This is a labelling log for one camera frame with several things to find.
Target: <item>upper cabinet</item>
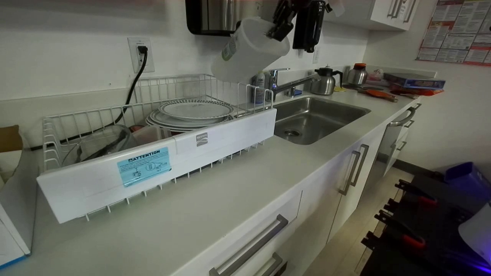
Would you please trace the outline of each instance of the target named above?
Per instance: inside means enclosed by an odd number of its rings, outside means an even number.
[[[373,31],[407,31],[411,27],[419,0],[342,0],[344,13],[327,20]]]

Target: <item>wall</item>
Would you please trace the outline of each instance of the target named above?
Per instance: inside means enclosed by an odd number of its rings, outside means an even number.
[[[43,116],[121,105],[134,79],[128,37],[151,39],[151,77],[210,73],[227,43],[192,36],[183,0],[0,0],[0,37],[0,126],[17,123],[28,137]],[[367,39],[326,24],[315,54],[292,50],[270,68],[353,65]]]
[[[372,33],[365,62],[392,68],[438,71],[445,93],[424,99],[401,160],[444,171],[476,162],[491,180],[491,68],[415,62],[436,0],[421,0],[408,33]]]

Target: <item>book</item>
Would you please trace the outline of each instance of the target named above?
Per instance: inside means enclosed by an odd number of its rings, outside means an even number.
[[[445,80],[428,79],[416,74],[384,74],[390,85],[398,85],[405,89],[444,89]]]

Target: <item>white countertop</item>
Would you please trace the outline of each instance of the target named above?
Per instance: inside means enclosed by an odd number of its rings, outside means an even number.
[[[112,214],[59,224],[40,197],[32,255],[2,275],[171,275],[415,100],[353,91],[329,100],[370,109],[310,146],[273,137],[223,165],[152,191]]]

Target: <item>sink basin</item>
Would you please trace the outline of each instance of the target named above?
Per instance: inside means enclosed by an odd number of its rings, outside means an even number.
[[[275,135],[295,145],[313,145],[370,112],[315,97],[280,103],[275,108]]]

